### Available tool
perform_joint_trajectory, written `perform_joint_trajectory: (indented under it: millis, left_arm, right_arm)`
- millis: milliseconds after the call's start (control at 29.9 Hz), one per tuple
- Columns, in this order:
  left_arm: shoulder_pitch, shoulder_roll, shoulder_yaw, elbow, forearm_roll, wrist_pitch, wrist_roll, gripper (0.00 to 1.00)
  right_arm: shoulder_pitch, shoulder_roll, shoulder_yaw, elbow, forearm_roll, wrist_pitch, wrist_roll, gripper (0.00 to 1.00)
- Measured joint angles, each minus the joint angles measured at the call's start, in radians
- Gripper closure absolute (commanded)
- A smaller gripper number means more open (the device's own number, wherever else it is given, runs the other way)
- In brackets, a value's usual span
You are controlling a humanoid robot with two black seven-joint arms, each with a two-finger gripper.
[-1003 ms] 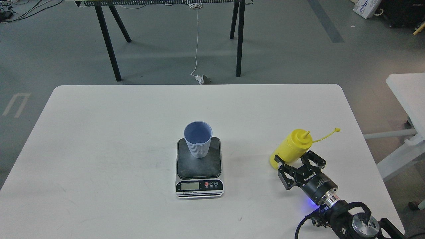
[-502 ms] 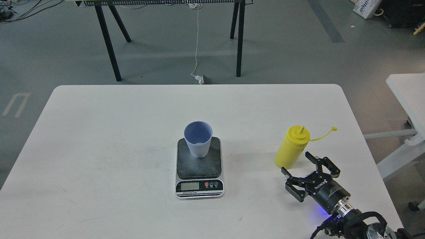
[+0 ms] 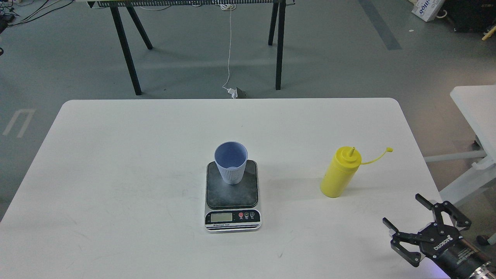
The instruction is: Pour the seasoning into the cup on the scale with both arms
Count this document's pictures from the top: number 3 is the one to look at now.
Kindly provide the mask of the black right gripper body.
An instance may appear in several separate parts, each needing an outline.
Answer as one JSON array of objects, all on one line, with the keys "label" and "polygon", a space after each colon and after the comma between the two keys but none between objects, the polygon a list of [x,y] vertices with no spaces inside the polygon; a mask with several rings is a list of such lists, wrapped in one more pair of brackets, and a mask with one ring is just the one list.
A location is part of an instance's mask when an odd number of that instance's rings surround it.
[{"label": "black right gripper body", "polygon": [[452,226],[441,232],[434,223],[420,234],[427,240],[420,242],[420,251],[430,258],[451,279],[494,279],[495,263],[472,245]]}]

